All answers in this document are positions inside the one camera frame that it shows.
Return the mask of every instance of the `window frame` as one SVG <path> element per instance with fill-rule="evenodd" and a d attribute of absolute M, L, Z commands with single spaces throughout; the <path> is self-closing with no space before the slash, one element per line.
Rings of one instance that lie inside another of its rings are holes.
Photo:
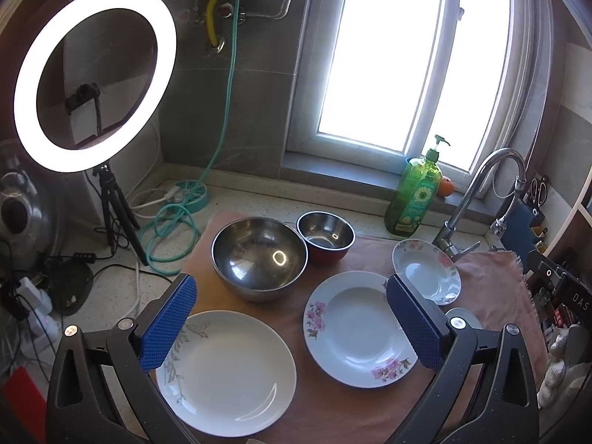
<path fill-rule="evenodd" d="M 458 22 L 460 0 L 440 0 L 430 64 L 403 152 L 318 132 L 345 0 L 310 0 L 303 32 L 286 149 L 401 174 L 406 159 L 421 154 L 444 86 Z M 485 158 L 511 139 L 528 93 L 532 52 L 532 0 L 510 0 L 504 67 L 490 121 L 468 172 L 439 162 L 444 175 L 465 191 Z M 368 43 L 380 44 L 380 38 Z M 489 177 L 480 195 L 491 185 Z"/>

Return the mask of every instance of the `bottle label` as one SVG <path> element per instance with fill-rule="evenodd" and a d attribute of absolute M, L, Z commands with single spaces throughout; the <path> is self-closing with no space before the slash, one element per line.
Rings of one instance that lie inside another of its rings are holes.
<path fill-rule="evenodd" d="M 421 223 L 421 217 L 425 213 L 427 206 L 430 205 L 431 197 L 436 191 L 436 182 L 423 179 L 413 192 L 411 200 L 403 209 L 395 230 L 403 232 L 413 232 Z"/>

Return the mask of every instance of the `plate with pink flowers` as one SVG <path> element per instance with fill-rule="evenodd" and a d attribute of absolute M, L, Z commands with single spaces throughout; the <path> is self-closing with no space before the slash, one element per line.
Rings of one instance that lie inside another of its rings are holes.
<path fill-rule="evenodd" d="M 395 273 L 437 305 L 452 304 L 461 293 L 461 276 L 451 259 L 436 246 L 408 238 L 393 249 Z"/>
<path fill-rule="evenodd" d="M 387 303 L 387 279 L 353 270 L 321 283 L 304 310 L 304 340 L 331 377 L 374 388 L 404 377 L 417 355 Z"/>

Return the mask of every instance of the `ring light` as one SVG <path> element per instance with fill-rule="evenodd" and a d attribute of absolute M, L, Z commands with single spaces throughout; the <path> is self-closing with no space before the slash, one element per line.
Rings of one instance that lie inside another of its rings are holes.
<path fill-rule="evenodd" d="M 37 89 L 51 53 L 78 23 L 111 9 L 141 14 L 156 35 L 157 55 L 152 82 L 128 121 L 92 147 L 68 150 L 52 143 L 37 116 Z M 25 56 L 14 95 L 14 121 L 23 147 L 37 163 L 56 172 L 91 169 L 119 152 L 144 127 L 161 101 L 171 78 L 176 53 L 175 24 L 162 0 L 73 0 L 41 30 Z"/>

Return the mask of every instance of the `chrome faucet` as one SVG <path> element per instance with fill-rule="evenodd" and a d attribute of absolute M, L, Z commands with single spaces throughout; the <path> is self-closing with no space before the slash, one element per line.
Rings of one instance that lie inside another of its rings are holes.
<path fill-rule="evenodd" d="M 504 234 L 505 229 L 507 228 L 505 221 L 507 220 L 511 210 L 514 208 L 516 201 L 520 198 L 520 193 L 526 186 L 526 169 L 524 160 L 522 156 L 512 148 L 501 148 L 496 150 L 485 159 L 485 161 L 481 164 L 481 167 L 479 167 L 479 170 L 473 178 L 473 181 L 469 185 L 465 196 L 454 210 L 454 213 L 448 222 L 444 222 L 444 225 L 442 225 L 442 228 L 431 242 L 433 245 L 438 247 L 438 249 L 442 250 L 448 257 L 450 257 L 452 262 L 456 262 L 462 256 L 467 255 L 471 250 L 475 250 L 477 247 L 479 247 L 480 243 L 477 242 L 468 249 L 461 250 L 458 249 L 458 247 L 455 246 L 455 244 L 453 244 L 450 239 L 452 234 L 454 234 L 455 230 L 457 229 L 458 222 L 460 222 L 461 218 L 463 218 L 465 211 L 469 208 L 471 200 L 473 200 L 473 197 L 479 190 L 479 187 L 481 187 L 483 184 L 483 181 L 485 180 L 485 177 L 489 171 L 496 163 L 499 163 L 505 158 L 513 158 L 513 160 L 516 161 L 518 165 L 518 176 L 516 177 L 516 183 L 514 184 L 514 197 L 512 198 L 512 202 L 510 203 L 508 210 L 501 218 L 495 219 L 495 222 L 493 222 L 491 225 L 491 232 L 497 238 L 501 238 L 501 236 Z"/>

